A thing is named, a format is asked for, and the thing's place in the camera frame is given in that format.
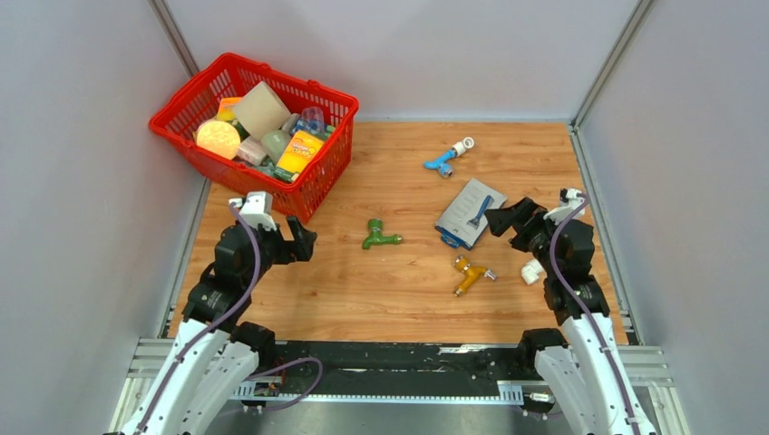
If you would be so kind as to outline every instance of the red plastic shopping basket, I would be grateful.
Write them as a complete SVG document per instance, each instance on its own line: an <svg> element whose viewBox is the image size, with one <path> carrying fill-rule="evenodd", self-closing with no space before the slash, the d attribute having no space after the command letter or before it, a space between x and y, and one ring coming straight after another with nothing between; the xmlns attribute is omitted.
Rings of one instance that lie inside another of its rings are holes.
<svg viewBox="0 0 769 435"><path fill-rule="evenodd" d="M336 127L326 146L291 184L199 148L192 138L202 122L216 115L222 98L243 96L259 82L267 82L292 113L317 106L323 109L326 122ZM208 179L243 195L265 190L273 195L273 209L307 222L350 162L357 110L355 97L277 72L266 63L224 53L176 92L152 117L150 130L168 140Z"/></svg>

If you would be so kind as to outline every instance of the blue tap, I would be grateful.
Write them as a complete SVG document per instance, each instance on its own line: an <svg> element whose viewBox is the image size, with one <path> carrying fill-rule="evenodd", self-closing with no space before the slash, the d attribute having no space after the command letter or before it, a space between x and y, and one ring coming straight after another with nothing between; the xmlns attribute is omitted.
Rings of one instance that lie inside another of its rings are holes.
<svg viewBox="0 0 769 435"><path fill-rule="evenodd" d="M448 179L454 175L454 169L448 161L463 155L464 152L472 148L473 145L475 145L475 141L472 138L464 138L453 144L441 157L435 160L427 160L423 166L427 169L437 170L441 177Z"/></svg>

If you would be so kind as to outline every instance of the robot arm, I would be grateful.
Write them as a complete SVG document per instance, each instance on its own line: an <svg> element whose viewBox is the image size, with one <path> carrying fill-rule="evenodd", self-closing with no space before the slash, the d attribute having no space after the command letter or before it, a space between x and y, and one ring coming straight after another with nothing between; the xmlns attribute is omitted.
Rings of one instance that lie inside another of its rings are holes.
<svg viewBox="0 0 769 435"><path fill-rule="evenodd" d="M530 198L485 212L492 234L499 237L512 227L516 236L510 239L511 246L534 255L547 275L545 301L566 335L564 338L557 329L524 332L521 346L526 363L551 387L575 434L656 434L619 359L603 291L589 274L595 251L593 228L571 220L558 239L552 240L558 224L584 207L585 199L576 189L563 189L560 199L561 207L551 212ZM556 264L550 259L552 243L556 244ZM556 267L587 313L556 277ZM626 409L626 401L631 409Z"/></svg>
<svg viewBox="0 0 769 435"><path fill-rule="evenodd" d="M250 305L248 286L257 267L259 280L273 265L309 261L317 234L304 229L296 217L288 217L294 240L286 241L270 216L272 197L266 192L251 192L230 204L240 208L240 216L251 227L258 256L239 222L222 232L214 262L190 291L173 351L121 435L202 434L236 387L260 363L269 366L275 359L272 331L248 322L238 325ZM180 357L193 337L235 307L234 314Z"/></svg>

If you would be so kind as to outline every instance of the wooden floor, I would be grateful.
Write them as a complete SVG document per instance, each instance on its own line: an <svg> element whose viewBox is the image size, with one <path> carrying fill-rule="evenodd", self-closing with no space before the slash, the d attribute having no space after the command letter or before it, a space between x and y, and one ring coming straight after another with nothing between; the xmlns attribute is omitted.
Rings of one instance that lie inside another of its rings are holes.
<svg viewBox="0 0 769 435"><path fill-rule="evenodd" d="M465 136L475 138L475 147L452 160L453 178L422 168ZM357 123L353 160L306 225L318 233L315 256L274 266L240 320L264 325L282 340L427 343L517 343L526 329L556 326L541 281L527 286L521 280L531 254L510 248L512 230L500 238L487 232L467 253L445 245L433 229L472 177L507 194L507 205L530 196L552 208L561 188L582 187L563 124ZM227 199L237 196L221 186L211 189L171 335L187 293L213 260L222 228L234 222ZM398 233L404 243L362 250L369 218L381 218L384 233ZM589 212L584 219L592 223ZM281 216L277 221L285 224ZM598 235L594 241L593 272L618 342L626 343ZM479 281L455 297L462 274L452 264L459 254L489 267L497 281Z"/></svg>

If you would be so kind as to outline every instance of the white pipe fitting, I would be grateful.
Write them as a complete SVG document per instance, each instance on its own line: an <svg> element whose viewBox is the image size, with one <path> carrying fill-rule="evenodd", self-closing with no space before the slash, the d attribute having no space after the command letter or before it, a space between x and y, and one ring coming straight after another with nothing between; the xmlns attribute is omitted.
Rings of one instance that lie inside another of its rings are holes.
<svg viewBox="0 0 769 435"><path fill-rule="evenodd" d="M544 271L545 269L542 268L540 262L534 258L521 268L521 277L527 285L532 285L540 280L540 274Z"/></svg>
<svg viewBox="0 0 769 435"><path fill-rule="evenodd" d="M464 138L452 145L452 149L457 153L457 157L463 155L467 150L475 145L475 140L471 137Z"/></svg>

